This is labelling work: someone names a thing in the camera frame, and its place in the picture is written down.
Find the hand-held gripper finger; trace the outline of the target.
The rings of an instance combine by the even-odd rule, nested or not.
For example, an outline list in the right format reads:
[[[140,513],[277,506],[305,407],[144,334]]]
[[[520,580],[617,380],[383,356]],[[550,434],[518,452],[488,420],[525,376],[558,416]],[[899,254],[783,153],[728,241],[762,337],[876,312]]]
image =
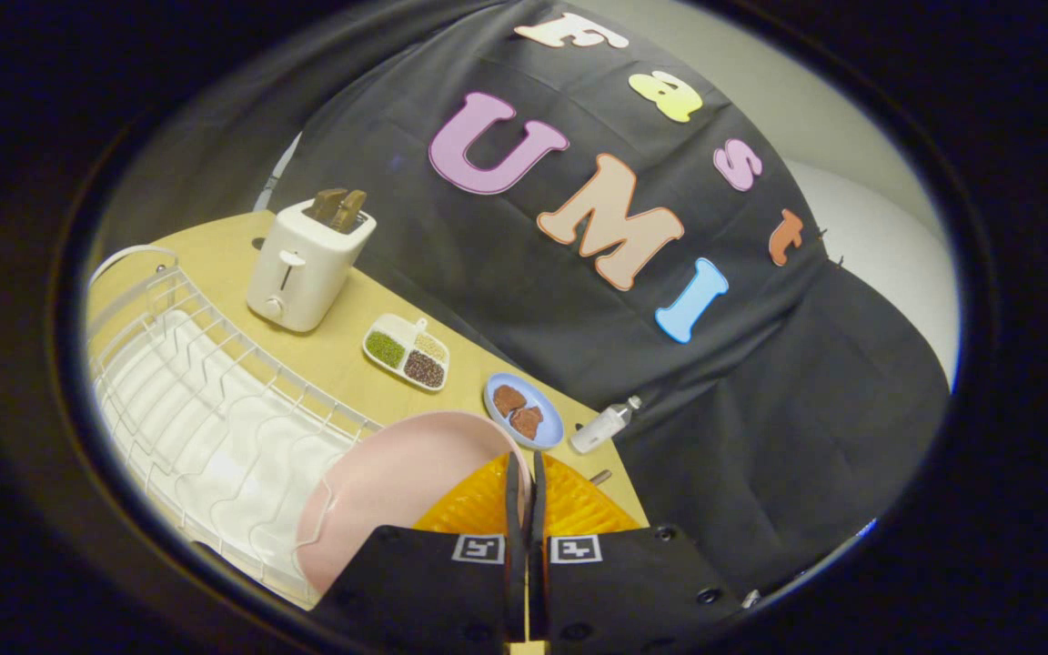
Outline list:
[[[558,536],[556,464],[534,455],[528,635],[549,648],[701,648],[743,597],[675,525]]]
[[[313,610],[313,621],[359,648],[507,648],[527,638],[524,470],[508,456],[492,534],[383,525]]]

